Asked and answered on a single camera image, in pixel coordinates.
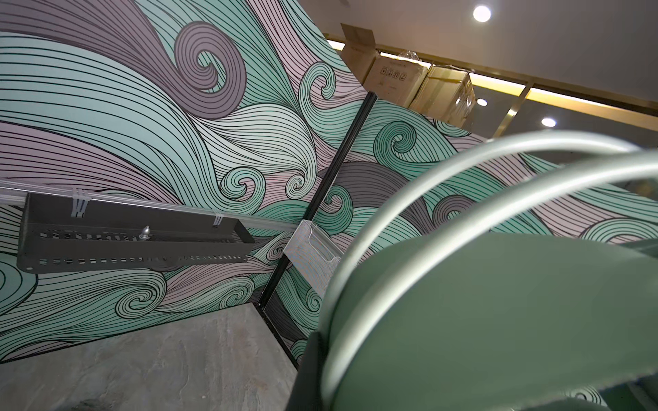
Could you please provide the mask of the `green over-ear headphones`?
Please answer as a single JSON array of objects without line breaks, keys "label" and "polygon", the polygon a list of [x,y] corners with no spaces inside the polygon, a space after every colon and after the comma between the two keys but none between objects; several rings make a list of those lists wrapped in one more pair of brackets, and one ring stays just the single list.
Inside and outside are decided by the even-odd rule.
[{"label": "green over-ear headphones", "polygon": [[[517,153],[582,152],[372,256],[415,200]],[[363,226],[334,270],[289,410],[605,410],[657,406],[657,242],[502,234],[569,194],[657,174],[657,153],[593,133],[490,140],[425,171]]]}]

